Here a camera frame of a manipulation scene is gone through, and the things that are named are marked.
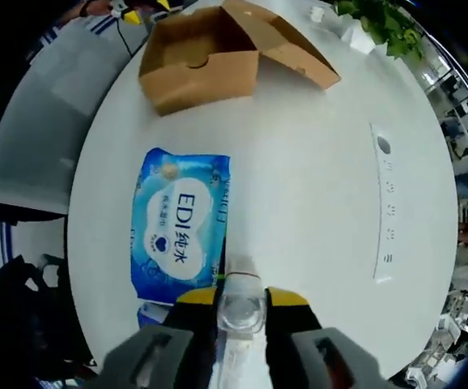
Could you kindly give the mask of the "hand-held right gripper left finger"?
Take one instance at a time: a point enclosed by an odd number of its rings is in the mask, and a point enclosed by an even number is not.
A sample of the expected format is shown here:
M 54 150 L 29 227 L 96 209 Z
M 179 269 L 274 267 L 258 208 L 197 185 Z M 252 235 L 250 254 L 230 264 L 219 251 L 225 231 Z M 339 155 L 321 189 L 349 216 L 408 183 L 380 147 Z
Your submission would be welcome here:
M 109 352 L 100 387 L 207 388 L 218 333 L 216 293 L 184 293 L 163 323 L 146 325 Z

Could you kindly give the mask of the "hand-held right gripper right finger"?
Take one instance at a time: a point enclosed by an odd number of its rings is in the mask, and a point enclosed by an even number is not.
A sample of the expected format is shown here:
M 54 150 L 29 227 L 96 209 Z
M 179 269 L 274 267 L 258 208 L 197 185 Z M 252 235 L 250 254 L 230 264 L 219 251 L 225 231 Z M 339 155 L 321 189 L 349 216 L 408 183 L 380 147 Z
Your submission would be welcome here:
M 266 289 L 266 364 L 274 388 L 382 388 L 374 356 L 334 327 L 322 327 L 308 301 Z

